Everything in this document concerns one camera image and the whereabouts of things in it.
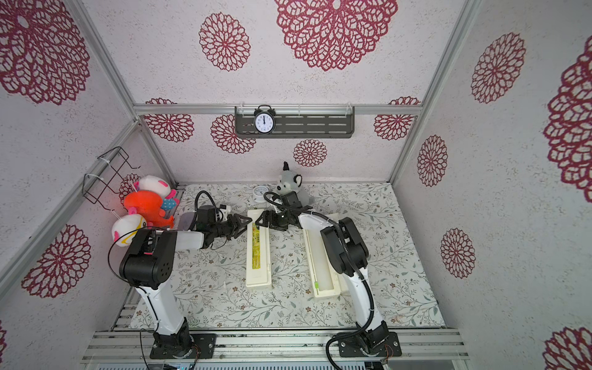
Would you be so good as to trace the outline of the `cream wrap dispenser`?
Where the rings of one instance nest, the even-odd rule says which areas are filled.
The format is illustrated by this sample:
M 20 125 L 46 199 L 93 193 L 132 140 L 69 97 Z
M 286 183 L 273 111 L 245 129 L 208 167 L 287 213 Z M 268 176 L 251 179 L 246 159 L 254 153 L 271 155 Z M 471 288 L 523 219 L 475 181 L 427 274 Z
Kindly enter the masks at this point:
M 346 284 L 345 275 L 338 274 L 338 279 L 342 294 L 348 294 L 348 285 Z
M 248 211 L 252 222 L 248 226 L 248 246 L 245 285 L 247 289 L 271 288 L 271 248 L 268 228 L 255 224 L 262 209 Z

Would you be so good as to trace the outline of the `cream dispenser bottom tray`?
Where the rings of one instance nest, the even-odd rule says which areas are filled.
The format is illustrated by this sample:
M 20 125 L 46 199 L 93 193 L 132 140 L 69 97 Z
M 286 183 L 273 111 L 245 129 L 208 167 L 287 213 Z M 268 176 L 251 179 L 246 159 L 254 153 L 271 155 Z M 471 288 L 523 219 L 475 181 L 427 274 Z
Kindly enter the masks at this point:
M 331 266 L 319 231 L 303 230 L 305 251 L 315 298 L 334 298 L 342 294 L 339 275 Z

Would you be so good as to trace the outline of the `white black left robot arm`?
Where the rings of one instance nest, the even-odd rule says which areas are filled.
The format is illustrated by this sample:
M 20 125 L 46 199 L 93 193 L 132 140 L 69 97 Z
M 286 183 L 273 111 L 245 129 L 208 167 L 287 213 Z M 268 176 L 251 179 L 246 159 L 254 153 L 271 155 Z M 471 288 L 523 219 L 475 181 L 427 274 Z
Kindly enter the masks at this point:
M 153 316 L 159 338 L 180 336 L 185 316 L 177 306 L 169 279 L 177 251 L 209 248 L 215 239 L 237 239 L 252 222 L 250 217 L 228 214 L 221 220 L 196 212 L 186 230 L 141 227 L 132 232 L 119 276 L 141 295 Z

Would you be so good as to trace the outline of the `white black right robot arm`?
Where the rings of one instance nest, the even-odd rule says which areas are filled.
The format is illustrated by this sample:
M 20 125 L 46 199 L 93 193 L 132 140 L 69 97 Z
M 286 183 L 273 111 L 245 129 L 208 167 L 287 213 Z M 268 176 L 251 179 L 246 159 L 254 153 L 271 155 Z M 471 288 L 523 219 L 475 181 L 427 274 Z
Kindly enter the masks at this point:
M 358 328 L 353 335 L 369 347 L 385 342 L 389 330 L 368 282 L 368 248 L 353 220 L 335 221 L 319 212 L 303 211 L 298 214 L 298 226 L 320 234 L 329 263 L 344 277 L 356 311 Z

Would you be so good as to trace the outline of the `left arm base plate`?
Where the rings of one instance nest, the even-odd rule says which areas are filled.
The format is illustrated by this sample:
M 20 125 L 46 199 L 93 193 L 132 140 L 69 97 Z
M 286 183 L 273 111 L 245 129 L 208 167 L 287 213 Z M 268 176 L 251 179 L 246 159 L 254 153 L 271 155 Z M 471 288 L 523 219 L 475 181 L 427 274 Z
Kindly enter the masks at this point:
M 216 341 L 215 334 L 189 334 L 188 338 L 157 335 L 150 352 L 150 359 L 211 359 Z

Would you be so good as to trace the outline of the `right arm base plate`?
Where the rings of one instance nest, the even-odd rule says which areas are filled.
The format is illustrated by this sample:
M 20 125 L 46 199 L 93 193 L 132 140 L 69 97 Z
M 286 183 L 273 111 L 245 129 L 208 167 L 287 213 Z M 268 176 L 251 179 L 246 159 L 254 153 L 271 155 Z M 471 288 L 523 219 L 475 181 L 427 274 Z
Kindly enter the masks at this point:
M 376 338 L 371 335 L 356 335 L 339 340 L 339 355 L 342 358 L 401 357 L 402 347 L 394 331 L 382 333 Z

